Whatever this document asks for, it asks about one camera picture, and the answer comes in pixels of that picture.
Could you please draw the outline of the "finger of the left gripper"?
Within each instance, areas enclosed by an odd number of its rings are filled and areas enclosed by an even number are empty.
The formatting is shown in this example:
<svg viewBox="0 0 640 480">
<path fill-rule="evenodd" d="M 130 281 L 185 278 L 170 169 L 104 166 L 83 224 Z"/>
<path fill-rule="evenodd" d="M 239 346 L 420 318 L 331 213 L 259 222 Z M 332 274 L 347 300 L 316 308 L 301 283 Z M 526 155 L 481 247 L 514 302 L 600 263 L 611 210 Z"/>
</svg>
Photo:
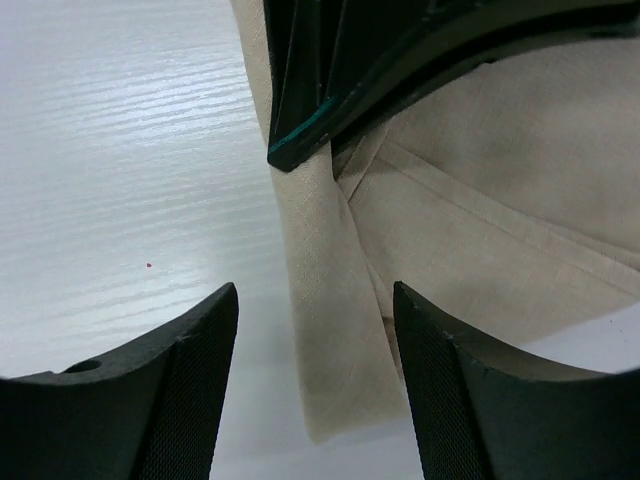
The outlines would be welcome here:
<svg viewBox="0 0 640 480">
<path fill-rule="evenodd" d="M 267 1 L 268 163 L 343 149 L 476 67 L 639 33 L 635 1 Z"/>
</svg>

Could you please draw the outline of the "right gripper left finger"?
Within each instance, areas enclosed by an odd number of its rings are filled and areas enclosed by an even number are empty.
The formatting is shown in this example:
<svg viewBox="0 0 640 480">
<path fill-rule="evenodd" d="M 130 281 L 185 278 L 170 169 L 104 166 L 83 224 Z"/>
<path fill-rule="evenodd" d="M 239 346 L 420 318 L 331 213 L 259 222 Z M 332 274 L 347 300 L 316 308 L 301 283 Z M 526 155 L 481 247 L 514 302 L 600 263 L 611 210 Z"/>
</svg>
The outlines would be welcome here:
<svg viewBox="0 0 640 480">
<path fill-rule="evenodd" d="M 2 379 L 2 478 L 208 478 L 238 316 L 227 283 L 60 373 Z"/>
</svg>

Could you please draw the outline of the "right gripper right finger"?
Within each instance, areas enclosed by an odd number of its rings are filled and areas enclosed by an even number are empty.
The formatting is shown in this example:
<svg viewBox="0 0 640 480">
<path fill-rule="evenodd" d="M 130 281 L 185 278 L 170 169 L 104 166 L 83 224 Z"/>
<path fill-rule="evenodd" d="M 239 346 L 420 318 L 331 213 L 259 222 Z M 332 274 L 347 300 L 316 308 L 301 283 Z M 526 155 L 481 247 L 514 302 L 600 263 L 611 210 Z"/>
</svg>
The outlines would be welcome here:
<svg viewBox="0 0 640 480">
<path fill-rule="evenodd" d="M 548 360 L 404 283 L 395 331 L 427 479 L 635 479 L 639 374 Z"/>
</svg>

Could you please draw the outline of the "beige cloth napkin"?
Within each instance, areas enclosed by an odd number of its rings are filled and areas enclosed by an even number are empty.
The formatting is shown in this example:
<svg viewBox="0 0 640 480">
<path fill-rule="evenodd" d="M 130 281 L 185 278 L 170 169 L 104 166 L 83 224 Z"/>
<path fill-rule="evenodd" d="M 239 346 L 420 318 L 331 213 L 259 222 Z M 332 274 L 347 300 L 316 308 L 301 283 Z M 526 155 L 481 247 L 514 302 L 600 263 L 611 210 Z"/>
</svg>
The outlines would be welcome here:
<svg viewBox="0 0 640 480">
<path fill-rule="evenodd" d="M 232 9 L 268 156 L 265 2 Z M 269 169 L 309 437 L 403 417 L 396 282 L 511 343 L 638 302 L 639 33 L 482 64 Z"/>
</svg>

